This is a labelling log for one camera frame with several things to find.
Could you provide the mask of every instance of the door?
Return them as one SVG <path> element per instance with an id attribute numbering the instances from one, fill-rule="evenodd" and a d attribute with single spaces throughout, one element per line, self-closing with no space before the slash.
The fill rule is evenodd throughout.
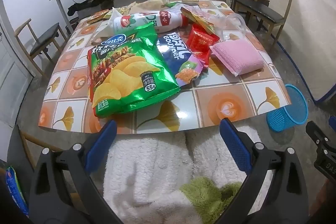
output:
<path id="1" fill-rule="evenodd" d="M 7 160 L 7 150 L 16 117 L 32 80 L 10 46 L 0 25 L 0 159 Z"/>

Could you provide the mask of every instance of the pink sponge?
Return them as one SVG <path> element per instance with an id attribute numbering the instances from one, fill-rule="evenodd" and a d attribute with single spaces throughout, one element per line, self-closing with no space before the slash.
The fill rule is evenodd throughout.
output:
<path id="1" fill-rule="evenodd" d="M 246 39 L 227 40 L 210 48 L 234 76 L 261 69 L 264 66 L 263 57 Z"/>

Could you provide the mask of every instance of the blue snack bag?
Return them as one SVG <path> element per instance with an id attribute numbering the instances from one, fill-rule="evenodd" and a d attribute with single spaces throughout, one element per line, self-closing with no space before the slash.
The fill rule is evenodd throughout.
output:
<path id="1" fill-rule="evenodd" d="M 179 86 L 189 84 L 202 72 L 204 61 L 192 54 L 176 32 L 159 37 L 156 46 Z"/>
<path id="2" fill-rule="evenodd" d="M 13 200 L 20 210 L 28 216 L 28 207 L 25 199 L 23 198 L 19 182 L 16 177 L 15 170 L 13 167 L 8 167 L 6 170 L 6 184 L 8 186 L 9 192 L 12 195 Z"/>

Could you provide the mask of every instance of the green packet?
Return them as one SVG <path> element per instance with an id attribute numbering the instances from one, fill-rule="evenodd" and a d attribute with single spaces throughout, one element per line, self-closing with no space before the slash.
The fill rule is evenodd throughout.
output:
<path id="1" fill-rule="evenodd" d="M 153 23 L 118 34 L 88 52 L 90 100 L 95 116 L 127 113 L 180 91 L 157 49 Z"/>

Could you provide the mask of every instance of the potato chip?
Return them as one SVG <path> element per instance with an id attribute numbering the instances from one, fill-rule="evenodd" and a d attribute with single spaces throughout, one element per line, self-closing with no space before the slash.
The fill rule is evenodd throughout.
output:
<path id="1" fill-rule="evenodd" d="M 134 90 L 140 88 L 140 77 L 132 77 L 122 72 L 121 70 L 114 69 L 110 73 L 110 83 L 117 87 L 120 91 L 121 97 L 130 95 Z"/>
<path id="2" fill-rule="evenodd" d="M 124 68 L 126 68 L 129 64 L 131 64 L 133 62 L 138 62 L 138 61 L 144 61 L 144 62 L 146 62 L 146 58 L 144 58 L 142 56 L 131 56 L 129 58 L 124 59 L 120 63 L 118 63 L 114 67 L 114 69 L 119 69 L 119 70 L 123 71 Z"/>
<path id="3" fill-rule="evenodd" d="M 143 82 L 141 80 L 141 77 L 137 77 L 136 80 L 137 80 L 138 84 L 135 87 L 135 89 L 137 90 L 137 89 L 143 88 Z"/>
<path id="4" fill-rule="evenodd" d="M 145 71 L 149 71 L 149 70 L 160 71 L 159 68 L 157 68 L 156 66 L 153 66 L 152 64 L 150 64 L 148 62 L 139 61 L 139 62 L 133 62 L 133 63 L 129 64 L 123 70 L 123 72 L 126 73 L 129 76 L 140 77 L 140 75 L 142 73 L 144 73 Z"/>
<path id="5" fill-rule="evenodd" d="M 116 99 L 119 100 L 121 98 L 120 91 L 110 83 L 103 83 L 96 88 L 94 92 L 92 107 L 98 105 L 99 102 L 105 99 Z"/>
<path id="6" fill-rule="evenodd" d="M 110 83 L 110 77 L 111 77 L 111 72 L 106 76 L 105 80 L 103 83 Z"/>

